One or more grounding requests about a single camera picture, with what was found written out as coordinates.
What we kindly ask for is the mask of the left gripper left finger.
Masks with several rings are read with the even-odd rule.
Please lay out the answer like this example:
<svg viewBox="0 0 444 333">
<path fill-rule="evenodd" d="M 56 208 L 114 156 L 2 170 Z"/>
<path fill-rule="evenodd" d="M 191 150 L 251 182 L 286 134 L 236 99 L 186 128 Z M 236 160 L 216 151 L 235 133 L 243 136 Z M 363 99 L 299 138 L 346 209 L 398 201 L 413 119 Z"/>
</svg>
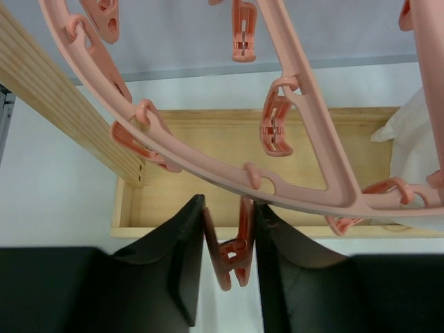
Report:
<svg viewBox="0 0 444 333">
<path fill-rule="evenodd" d="M 115 328 L 190 328 L 196 323 L 203 206 L 193 196 L 172 218 L 113 254 Z"/>
</svg>

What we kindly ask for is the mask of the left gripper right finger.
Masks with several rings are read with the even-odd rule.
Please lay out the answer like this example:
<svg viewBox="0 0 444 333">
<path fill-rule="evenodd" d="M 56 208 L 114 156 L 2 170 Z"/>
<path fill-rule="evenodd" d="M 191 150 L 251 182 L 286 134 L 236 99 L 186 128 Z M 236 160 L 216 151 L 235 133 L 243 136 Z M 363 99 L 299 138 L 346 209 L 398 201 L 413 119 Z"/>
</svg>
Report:
<svg viewBox="0 0 444 333">
<path fill-rule="evenodd" d="M 349 332 L 350 264 L 254 205 L 255 250 L 265 332 Z"/>
</svg>

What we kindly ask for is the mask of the pink round clip hanger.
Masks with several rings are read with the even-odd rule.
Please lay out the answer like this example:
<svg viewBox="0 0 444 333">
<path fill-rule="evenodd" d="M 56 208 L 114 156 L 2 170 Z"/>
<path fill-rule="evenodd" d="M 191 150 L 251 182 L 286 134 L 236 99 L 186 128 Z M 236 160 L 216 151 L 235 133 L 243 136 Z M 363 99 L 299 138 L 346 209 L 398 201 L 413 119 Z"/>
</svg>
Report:
<svg viewBox="0 0 444 333">
<path fill-rule="evenodd" d="M 103 2 L 119 7 L 116 1 Z M 249 20 L 234 19 L 232 16 L 232 50 L 236 61 L 246 62 L 254 58 L 255 27 L 260 22 L 265 24 L 261 14 Z M 108 26 L 110 29 L 105 33 L 105 47 L 107 42 L 117 41 L 119 10 L 116 17 L 108 21 Z M 262 106 L 257 110 L 173 113 L 155 108 L 175 138 L 201 153 L 238 168 L 252 163 L 279 174 L 292 185 L 325 189 L 325 181 L 297 108 L 291 108 L 285 114 L 283 142 L 266 144 L 262 141 L 259 130 L 270 86 L 262 99 Z M 277 113 L 278 109 L 273 108 L 267 115 L 274 117 Z M 382 118 L 380 112 L 344 110 L 329 113 L 362 191 L 380 192 L 385 180 L 406 182 L 389 175 L 388 146 L 370 140 L 371 131 Z M 148 167 L 148 182 L 141 189 L 120 186 L 119 192 L 128 194 L 130 198 L 128 207 L 120 209 L 118 220 L 128 221 L 133 228 L 139 226 L 153 230 L 175 212 L 180 200 L 197 192 L 206 195 L 204 235 L 216 278 L 224 291 L 231 288 L 233 280 L 237 280 L 241 286 L 249 281 L 253 256 L 253 205 L 256 203 L 274 207 L 288 223 L 302 228 L 311 236 L 342 236 L 351 228 L 367 227 L 371 221 L 397 219 L 341 220 L 335 216 L 288 210 L 220 188 L 187 171 L 174 173 L 152 162 L 142 161 Z"/>
</svg>

